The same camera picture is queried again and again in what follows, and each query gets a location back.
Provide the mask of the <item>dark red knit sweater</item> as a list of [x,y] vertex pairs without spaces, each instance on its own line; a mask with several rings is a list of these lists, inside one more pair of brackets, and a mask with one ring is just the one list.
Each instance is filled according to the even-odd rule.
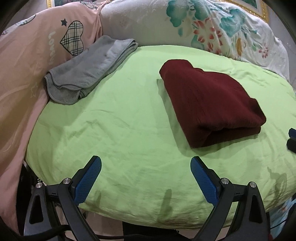
[[159,74],[192,148],[256,135],[266,123],[258,101],[227,74],[178,59],[166,61]]

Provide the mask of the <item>light green bed sheet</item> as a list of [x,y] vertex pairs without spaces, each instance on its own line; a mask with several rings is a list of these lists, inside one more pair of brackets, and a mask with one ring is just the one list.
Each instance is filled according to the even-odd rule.
[[[267,118],[261,132],[191,149],[159,75],[170,59],[236,79]],[[99,156],[102,170],[82,209],[136,225],[193,230],[212,205],[191,173],[192,157],[235,184],[255,182],[271,210],[295,193],[295,154],[286,147],[294,127],[295,93],[279,75],[199,49],[145,46],[76,104],[49,102],[35,124],[26,161],[52,185]]]

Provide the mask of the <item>white floral quilt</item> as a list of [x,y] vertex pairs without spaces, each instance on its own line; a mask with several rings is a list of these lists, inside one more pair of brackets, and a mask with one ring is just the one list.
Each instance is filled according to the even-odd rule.
[[178,45],[249,62],[289,79],[288,54],[262,19],[224,1],[111,1],[103,33],[141,46]]

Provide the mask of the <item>folded grey towel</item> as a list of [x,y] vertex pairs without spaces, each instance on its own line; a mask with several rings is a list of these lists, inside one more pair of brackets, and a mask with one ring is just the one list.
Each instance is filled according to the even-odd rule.
[[88,96],[137,48],[138,43],[134,39],[100,37],[78,56],[48,71],[44,76],[48,96],[59,104],[75,104]]

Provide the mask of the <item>pink heart print quilt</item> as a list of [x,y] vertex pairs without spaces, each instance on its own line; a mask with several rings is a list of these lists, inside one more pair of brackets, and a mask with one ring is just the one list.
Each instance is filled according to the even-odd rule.
[[102,3],[40,11],[1,34],[1,218],[18,232],[16,193],[34,125],[48,102],[43,77],[102,35]]

